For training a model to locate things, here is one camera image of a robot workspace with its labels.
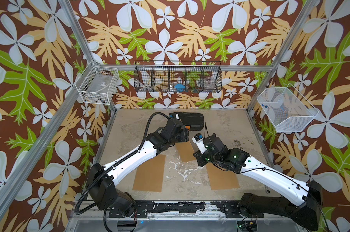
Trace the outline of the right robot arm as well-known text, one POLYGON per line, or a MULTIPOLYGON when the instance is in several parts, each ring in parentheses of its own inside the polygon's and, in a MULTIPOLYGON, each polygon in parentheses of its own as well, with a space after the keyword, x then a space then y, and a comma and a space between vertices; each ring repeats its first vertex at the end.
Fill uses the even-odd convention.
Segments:
POLYGON ((323 189, 318 182, 312 180, 307 183, 288 177, 239 148, 227 148, 216 134, 205 138, 197 133, 192 141, 198 147, 193 155, 199 166, 211 163, 222 171, 259 181, 280 194, 279 197, 267 197, 245 193, 238 204, 242 215, 279 215, 292 219, 307 230, 319 229, 323 189))

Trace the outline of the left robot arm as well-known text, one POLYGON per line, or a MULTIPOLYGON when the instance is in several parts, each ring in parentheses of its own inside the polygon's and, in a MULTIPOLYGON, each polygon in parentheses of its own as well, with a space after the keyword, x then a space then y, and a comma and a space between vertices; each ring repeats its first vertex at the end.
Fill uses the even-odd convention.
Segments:
POLYGON ((162 112, 153 113, 146 123, 139 146, 115 161, 105 165, 96 163, 91 167, 86 189, 77 201, 74 213, 81 215, 96 206, 99 210, 113 208, 125 217, 131 216, 135 211, 136 202, 127 192, 117 190, 116 186, 147 160, 156 157, 176 143, 187 142, 191 123, 190 114, 183 112, 170 115, 162 112), (150 123, 156 115, 165 117, 167 123, 164 127, 149 133, 150 123))

